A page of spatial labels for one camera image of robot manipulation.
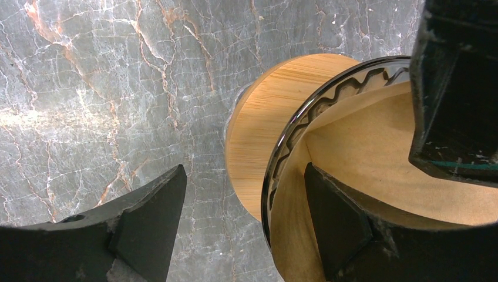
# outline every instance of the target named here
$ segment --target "wooden coaster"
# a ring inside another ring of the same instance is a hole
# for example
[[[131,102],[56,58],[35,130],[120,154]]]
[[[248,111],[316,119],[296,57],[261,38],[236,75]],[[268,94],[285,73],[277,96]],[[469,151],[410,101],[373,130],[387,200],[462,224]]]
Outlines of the wooden coaster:
[[[261,189],[285,125],[325,82],[358,64],[334,54],[292,58],[266,71],[244,93],[229,121],[225,143],[228,176],[242,205],[261,220]]]

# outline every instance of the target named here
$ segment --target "teal stripe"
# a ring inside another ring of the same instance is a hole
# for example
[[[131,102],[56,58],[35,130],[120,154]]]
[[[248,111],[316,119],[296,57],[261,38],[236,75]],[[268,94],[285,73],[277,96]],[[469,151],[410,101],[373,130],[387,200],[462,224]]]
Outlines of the teal stripe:
[[[455,162],[438,162],[431,160],[431,163],[437,166],[461,167],[462,169],[479,169],[479,170],[498,170],[498,164],[471,164]]]

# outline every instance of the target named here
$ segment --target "brown paper filter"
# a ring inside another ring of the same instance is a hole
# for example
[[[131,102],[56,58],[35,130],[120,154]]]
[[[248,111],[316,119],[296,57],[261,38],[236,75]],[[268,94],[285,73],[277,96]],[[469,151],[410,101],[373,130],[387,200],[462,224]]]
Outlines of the brown paper filter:
[[[282,172],[271,213],[272,255],[285,281],[325,281],[304,187],[310,161],[407,212],[468,225],[498,219],[498,189],[435,179],[408,162],[414,130],[409,82],[339,101],[308,126]]]

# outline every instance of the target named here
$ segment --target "gray marble surface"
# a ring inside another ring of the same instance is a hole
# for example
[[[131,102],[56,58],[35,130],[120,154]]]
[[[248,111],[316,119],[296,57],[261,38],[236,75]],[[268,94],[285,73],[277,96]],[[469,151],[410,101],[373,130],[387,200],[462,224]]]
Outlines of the gray marble surface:
[[[167,281],[281,281],[224,167],[235,93],[297,55],[409,55],[421,8],[421,0],[3,1],[0,224],[61,220],[182,163],[189,185]]]

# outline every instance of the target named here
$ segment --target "round wooden board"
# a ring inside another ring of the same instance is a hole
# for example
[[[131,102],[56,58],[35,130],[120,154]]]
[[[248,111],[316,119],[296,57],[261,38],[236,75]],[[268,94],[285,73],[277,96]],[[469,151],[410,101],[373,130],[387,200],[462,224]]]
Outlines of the round wooden board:
[[[292,58],[266,71],[240,99],[228,124],[225,158],[237,197],[256,219],[268,161],[285,125],[313,92],[356,64],[334,54]]]

